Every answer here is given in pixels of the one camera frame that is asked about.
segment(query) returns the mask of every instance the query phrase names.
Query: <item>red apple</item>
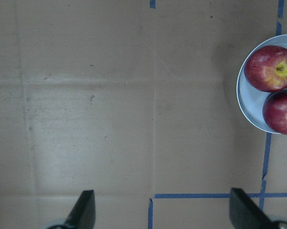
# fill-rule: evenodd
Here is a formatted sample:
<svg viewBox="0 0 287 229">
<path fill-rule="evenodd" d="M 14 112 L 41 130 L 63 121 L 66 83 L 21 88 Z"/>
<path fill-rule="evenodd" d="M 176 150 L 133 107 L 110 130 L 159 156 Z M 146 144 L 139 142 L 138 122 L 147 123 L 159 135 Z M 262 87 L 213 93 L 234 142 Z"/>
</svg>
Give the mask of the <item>red apple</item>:
<svg viewBox="0 0 287 229">
<path fill-rule="evenodd" d="M 287 135 L 287 90 L 271 94 L 264 102 L 262 114 L 271 129 Z"/>
<path fill-rule="evenodd" d="M 278 92 L 287 87 L 287 49 L 267 45 L 255 51 L 244 68 L 247 81 L 262 92 Z"/>
</svg>

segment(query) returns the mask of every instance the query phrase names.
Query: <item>light blue plate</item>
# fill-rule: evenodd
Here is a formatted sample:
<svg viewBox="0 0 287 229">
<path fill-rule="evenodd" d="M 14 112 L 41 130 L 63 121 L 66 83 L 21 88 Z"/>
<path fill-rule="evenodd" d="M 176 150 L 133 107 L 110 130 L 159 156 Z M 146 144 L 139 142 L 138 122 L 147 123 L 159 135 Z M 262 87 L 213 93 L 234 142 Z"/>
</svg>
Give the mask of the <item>light blue plate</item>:
<svg viewBox="0 0 287 229">
<path fill-rule="evenodd" d="M 256 50 L 266 45 L 278 45 L 287 48 L 287 34 L 272 37 L 265 42 L 258 45 L 245 59 L 237 80 L 237 99 L 242 113 L 248 119 L 248 121 L 260 130 L 278 134 L 278 132 L 272 130 L 265 123 L 262 116 L 262 108 L 264 101 L 271 94 L 268 92 L 261 92 L 251 86 L 244 75 L 244 66 L 248 58 Z"/>
</svg>

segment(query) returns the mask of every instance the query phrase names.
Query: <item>floor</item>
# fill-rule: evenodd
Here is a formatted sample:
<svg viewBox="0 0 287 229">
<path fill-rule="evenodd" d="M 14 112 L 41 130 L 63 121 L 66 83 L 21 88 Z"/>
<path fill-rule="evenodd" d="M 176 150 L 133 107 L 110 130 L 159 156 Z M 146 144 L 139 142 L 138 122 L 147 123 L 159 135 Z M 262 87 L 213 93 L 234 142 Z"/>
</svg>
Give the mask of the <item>floor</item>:
<svg viewBox="0 0 287 229">
<path fill-rule="evenodd" d="M 277 21 L 287 0 L 282 18 L 277 0 L 0 1 L 0 229 L 63 219 L 86 189 L 96 229 L 232 229 L 212 195 L 231 187 L 287 219 L 287 136 L 236 100 Z"/>
</svg>

